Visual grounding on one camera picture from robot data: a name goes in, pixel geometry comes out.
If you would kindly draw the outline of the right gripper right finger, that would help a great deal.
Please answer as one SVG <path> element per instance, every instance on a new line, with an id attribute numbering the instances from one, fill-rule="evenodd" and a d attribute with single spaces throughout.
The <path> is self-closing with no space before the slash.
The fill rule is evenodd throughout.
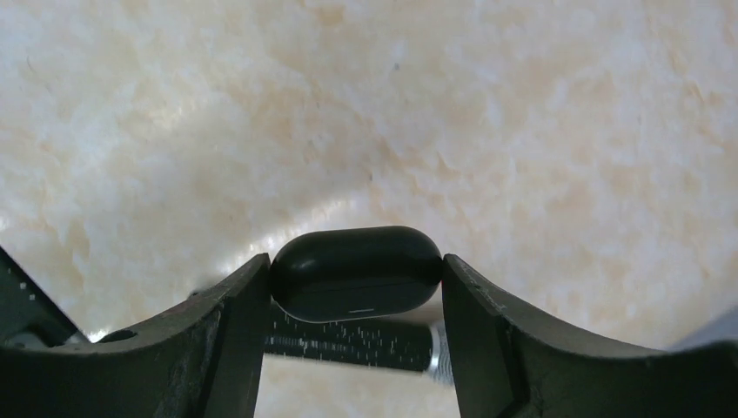
<path id="1" fill-rule="evenodd" d="M 442 300 L 464 417 L 734 417 L 737 344 L 662 351 L 574 326 L 454 254 Z"/>

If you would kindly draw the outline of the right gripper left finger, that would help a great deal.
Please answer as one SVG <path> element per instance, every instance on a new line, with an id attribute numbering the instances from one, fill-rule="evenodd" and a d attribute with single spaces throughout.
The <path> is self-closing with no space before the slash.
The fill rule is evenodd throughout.
<path id="1" fill-rule="evenodd" d="M 251 417 L 271 298 L 270 261 L 102 340 L 1 344 L 4 417 Z"/>

